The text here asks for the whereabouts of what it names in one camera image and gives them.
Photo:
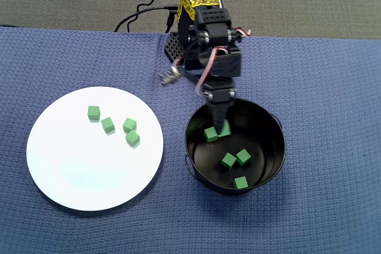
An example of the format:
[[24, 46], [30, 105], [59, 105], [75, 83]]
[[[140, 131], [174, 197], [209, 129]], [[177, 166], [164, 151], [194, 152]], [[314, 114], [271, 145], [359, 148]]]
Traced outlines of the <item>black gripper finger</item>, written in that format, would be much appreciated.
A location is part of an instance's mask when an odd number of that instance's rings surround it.
[[217, 134], [220, 134], [224, 121], [227, 117], [227, 112], [231, 106], [233, 106], [235, 100], [227, 102], [209, 102], [209, 110], [213, 118], [213, 124], [216, 129]]

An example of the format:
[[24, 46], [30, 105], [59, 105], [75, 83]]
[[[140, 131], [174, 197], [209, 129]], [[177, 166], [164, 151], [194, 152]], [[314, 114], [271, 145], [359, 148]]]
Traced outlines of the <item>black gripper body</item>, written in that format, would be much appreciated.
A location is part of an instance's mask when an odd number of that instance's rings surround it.
[[190, 48], [184, 50], [184, 70], [197, 95], [208, 102], [227, 102], [235, 97], [233, 79], [241, 75], [241, 59], [237, 47]]

